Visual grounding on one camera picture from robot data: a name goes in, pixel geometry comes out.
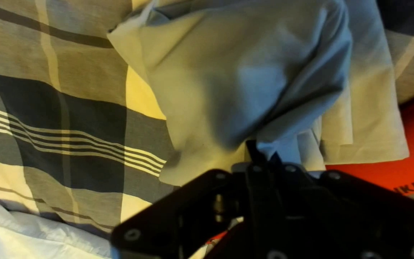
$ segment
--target black mechanism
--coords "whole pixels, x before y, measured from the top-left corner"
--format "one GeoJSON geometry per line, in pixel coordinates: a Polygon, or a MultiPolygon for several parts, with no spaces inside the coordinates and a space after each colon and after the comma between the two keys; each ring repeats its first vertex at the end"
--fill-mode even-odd
{"type": "Polygon", "coordinates": [[[186,259],[222,232],[206,259],[410,259],[414,200],[343,171],[314,179],[275,156],[200,176],[120,225],[111,243],[121,259],[186,259]]]}

